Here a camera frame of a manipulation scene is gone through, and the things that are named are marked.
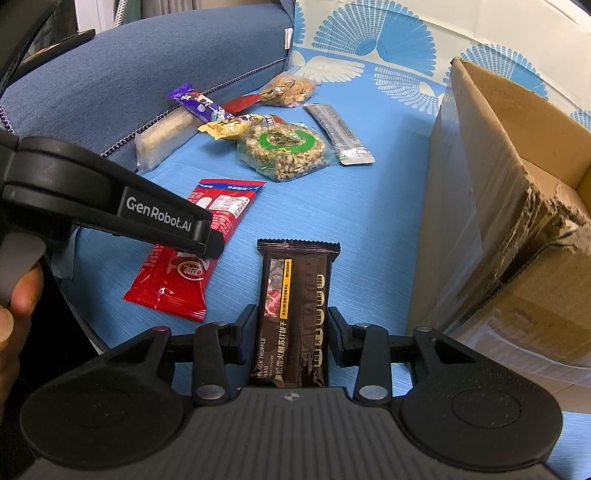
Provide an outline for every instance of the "nut cluster snack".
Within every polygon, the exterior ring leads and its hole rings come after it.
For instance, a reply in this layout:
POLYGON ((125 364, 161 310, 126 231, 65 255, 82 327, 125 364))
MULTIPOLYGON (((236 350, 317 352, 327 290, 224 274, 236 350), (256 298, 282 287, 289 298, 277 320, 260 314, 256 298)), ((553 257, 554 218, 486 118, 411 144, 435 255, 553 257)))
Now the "nut cluster snack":
POLYGON ((330 164, 332 150, 320 135, 304 125, 259 125, 244 132, 238 156, 273 181, 292 180, 330 164))
POLYGON ((291 73, 280 73, 259 92, 261 103, 294 107, 305 102, 314 93, 314 82, 291 73))

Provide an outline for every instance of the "red snack wrapper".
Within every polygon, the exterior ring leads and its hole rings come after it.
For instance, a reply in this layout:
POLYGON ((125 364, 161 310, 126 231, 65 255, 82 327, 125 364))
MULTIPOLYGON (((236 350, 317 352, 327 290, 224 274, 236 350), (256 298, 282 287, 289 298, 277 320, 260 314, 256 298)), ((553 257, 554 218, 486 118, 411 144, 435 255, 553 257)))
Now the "red snack wrapper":
POLYGON ((251 95, 244 95, 244 96, 235 98, 234 100, 230 100, 228 103, 224 103, 222 105, 222 108, 226 112, 236 114, 236 113, 243 112, 248 107, 254 105, 255 103, 259 102, 260 100, 261 100, 261 94, 260 93, 253 93, 251 95))
MULTIPOLYGON (((212 228, 228 243, 264 181, 203 179, 189 196, 213 212, 212 228)), ((205 288, 219 259, 201 258, 155 245, 124 300, 202 322, 205 288)))

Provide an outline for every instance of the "human hand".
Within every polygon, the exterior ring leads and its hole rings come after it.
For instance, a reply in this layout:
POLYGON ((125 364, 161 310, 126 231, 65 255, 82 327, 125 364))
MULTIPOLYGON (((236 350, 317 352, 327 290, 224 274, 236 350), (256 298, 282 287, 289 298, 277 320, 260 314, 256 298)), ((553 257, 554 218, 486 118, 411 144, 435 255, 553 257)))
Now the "human hand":
POLYGON ((8 309, 0 307, 0 423, 4 415, 4 404, 18 378, 18 355, 31 330, 31 313, 42 290, 43 272, 37 264, 14 287, 8 309))

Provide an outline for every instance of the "black snack wrapper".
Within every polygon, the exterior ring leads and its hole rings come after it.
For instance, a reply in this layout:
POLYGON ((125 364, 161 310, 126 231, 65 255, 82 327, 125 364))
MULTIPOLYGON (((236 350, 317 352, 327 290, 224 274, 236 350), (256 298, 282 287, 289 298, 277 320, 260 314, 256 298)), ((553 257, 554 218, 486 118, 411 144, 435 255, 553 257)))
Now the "black snack wrapper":
POLYGON ((326 309, 340 244, 263 240, 258 336, 251 383, 327 387, 326 309))

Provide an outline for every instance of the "clear plastic snack package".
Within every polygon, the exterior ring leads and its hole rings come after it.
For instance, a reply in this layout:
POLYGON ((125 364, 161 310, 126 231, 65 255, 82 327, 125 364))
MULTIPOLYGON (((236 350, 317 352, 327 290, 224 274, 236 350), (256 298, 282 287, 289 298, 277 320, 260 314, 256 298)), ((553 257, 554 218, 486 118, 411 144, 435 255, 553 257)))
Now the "clear plastic snack package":
POLYGON ((303 124, 256 125, 238 139, 238 158, 273 181, 293 180, 337 161, 332 147, 303 124))
POLYGON ((316 88, 312 80, 282 72, 259 92, 260 102, 266 105, 295 107, 304 103, 316 88))
POLYGON ((136 134, 138 171, 150 171, 197 133, 203 122, 185 107, 176 109, 142 134, 136 134))

